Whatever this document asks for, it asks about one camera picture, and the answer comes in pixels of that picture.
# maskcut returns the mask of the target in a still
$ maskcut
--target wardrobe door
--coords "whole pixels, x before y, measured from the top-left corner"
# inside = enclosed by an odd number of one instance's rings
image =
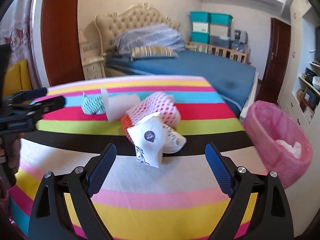
[[[41,42],[50,86],[84,80],[77,7],[78,0],[43,0]]]

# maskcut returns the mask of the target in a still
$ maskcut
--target air conditioner vent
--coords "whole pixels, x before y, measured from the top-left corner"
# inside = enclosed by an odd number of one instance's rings
[[[268,6],[270,8],[275,8],[276,7],[275,4],[272,4],[272,3],[269,3],[269,2],[266,2],[266,1],[263,1],[263,0],[247,0],[247,1],[253,1],[255,3],[260,3],[260,4],[263,4],[263,5]]]

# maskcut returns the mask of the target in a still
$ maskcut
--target blue blanket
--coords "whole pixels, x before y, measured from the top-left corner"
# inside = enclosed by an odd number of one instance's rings
[[[109,58],[107,65],[127,74],[203,76],[222,95],[236,116],[250,94],[255,69],[249,65],[206,53],[186,50],[179,58],[152,58],[130,62]]]

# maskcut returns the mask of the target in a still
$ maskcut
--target pink foam net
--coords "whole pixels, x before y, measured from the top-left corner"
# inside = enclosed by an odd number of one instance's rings
[[[139,105],[127,111],[132,125],[135,125],[143,117],[160,112],[163,122],[170,127],[175,127],[181,120],[180,113],[174,104],[174,97],[164,92],[155,92],[144,99]]]

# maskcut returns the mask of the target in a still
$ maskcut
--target shelf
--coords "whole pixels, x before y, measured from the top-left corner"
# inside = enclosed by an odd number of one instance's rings
[[[301,76],[299,76],[299,78],[305,82],[314,92],[317,93],[318,96],[320,96],[320,91],[318,91],[317,89],[315,89],[311,84],[309,84],[305,79],[304,79],[305,74],[302,73]]]
[[[316,63],[313,63],[313,62],[309,62],[310,65],[312,66],[315,66],[315,67],[319,67],[320,68],[320,65],[316,64]]]

